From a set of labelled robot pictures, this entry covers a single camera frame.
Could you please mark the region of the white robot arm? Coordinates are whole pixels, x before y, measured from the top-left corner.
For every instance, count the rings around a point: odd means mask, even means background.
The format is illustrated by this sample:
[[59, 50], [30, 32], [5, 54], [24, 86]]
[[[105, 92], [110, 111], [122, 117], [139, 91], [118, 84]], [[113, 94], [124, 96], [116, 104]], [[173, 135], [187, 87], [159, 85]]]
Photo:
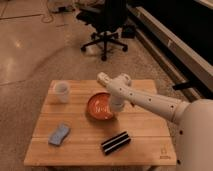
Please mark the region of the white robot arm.
[[110, 94], [109, 107], [121, 111], [124, 102], [144, 108], [179, 128], [176, 171], [213, 171], [213, 100], [187, 102], [131, 87], [131, 78], [120, 74], [111, 78], [104, 72], [97, 81]]

